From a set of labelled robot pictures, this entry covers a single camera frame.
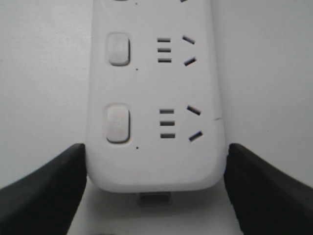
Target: white background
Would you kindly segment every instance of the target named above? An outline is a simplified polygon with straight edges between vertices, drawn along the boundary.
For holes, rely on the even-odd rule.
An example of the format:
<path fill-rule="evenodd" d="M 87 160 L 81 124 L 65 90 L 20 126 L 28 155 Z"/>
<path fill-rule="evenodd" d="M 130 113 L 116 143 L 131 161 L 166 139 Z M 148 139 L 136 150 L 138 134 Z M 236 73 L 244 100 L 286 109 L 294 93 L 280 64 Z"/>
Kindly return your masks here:
<path fill-rule="evenodd" d="M 313 186 L 313 1 L 212 8 L 228 143 Z M 0 187 L 85 141 L 91 11 L 90 0 L 0 1 Z M 69 234 L 241 234 L 223 182 L 175 197 L 142 210 L 88 183 Z"/>

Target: white power strip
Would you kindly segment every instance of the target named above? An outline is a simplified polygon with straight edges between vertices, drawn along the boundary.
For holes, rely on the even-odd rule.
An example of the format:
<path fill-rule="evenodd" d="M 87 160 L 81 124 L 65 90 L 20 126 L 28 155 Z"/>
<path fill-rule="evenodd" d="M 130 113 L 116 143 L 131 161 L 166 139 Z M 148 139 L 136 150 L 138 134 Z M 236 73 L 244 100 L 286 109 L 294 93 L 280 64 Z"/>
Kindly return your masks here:
<path fill-rule="evenodd" d="M 225 168 L 209 0 L 95 0 L 87 167 L 113 192 L 198 190 Z"/>

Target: power switch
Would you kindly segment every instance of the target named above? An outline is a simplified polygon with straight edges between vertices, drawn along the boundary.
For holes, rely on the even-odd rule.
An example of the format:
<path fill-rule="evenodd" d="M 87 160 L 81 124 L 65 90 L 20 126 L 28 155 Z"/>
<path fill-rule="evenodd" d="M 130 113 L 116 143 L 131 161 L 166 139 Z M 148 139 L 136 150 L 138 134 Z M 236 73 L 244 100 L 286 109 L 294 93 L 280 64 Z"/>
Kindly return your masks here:
<path fill-rule="evenodd" d="M 130 113 L 123 105 L 112 105 L 107 109 L 107 140 L 123 143 L 130 135 Z"/>
<path fill-rule="evenodd" d="M 125 66 L 130 62 L 130 42 L 124 33 L 111 33 L 108 36 L 107 53 L 113 66 Z"/>

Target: power strip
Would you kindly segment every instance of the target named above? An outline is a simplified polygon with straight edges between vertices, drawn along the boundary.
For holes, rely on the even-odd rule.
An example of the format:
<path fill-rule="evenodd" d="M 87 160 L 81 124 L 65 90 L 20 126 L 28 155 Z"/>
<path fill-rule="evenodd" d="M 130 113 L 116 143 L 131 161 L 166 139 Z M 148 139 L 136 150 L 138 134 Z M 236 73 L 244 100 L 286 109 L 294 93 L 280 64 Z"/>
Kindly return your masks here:
<path fill-rule="evenodd" d="M 112 192 L 198 190 L 225 168 L 209 0 L 95 0 L 91 180 Z"/>

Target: white surface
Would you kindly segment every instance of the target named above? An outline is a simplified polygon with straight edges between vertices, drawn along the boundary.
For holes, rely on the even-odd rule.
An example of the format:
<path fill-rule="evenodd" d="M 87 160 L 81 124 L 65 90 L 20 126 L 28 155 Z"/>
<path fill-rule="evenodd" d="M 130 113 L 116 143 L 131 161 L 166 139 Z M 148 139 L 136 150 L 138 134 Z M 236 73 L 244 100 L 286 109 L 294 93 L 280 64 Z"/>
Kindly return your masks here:
<path fill-rule="evenodd" d="M 113 32 L 129 35 L 127 66 L 106 60 Z M 157 51 L 164 47 L 171 52 Z M 193 57 L 197 60 L 185 66 Z M 158 63 L 159 58 L 172 62 Z M 210 1 L 94 2 L 86 153 L 95 185 L 111 192 L 186 191 L 211 187 L 222 178 L 226 145 L 215 58 Z M 102 128 L 107 108 L 116 103 L 131 115 L 131 136 L 124 144 L 107 141 Z M 188 111 L 188 105 L 201 114 Z M 160 114 L 160 109 L 174 109 L 174 114 Z M 175 125 L 160 126 L 167 120 Z M 203 135 L 190 141 L 199 131 Z M 161 138 L 164 133 L 176 136 Z"/>
<path fill-rule="evenodd" d="M 228 142 L 311 186 L 312 4 L 212 5 Z M 0 187 L 85 141 L 90 31 L 89 0 L 0 1 Z M 182 193 L 172 209 L 142 211 L 127 198 L 88 182 L 69 234 L 241 234 L 223 184 Z"/>
<path fill-rule="evenodd" d="M 114 32 L 108 35 L 107 50 L 109 62 L 113 66 L 129 64 L 130 41 L 126 34 Z"/>
<path fill-rule="evenodd" d="M 105 113 L 106 117 L 106 139 L 111 143 L 122 144 L 129 139 L 129 110 L 120 104 L 112 104 Z"/>

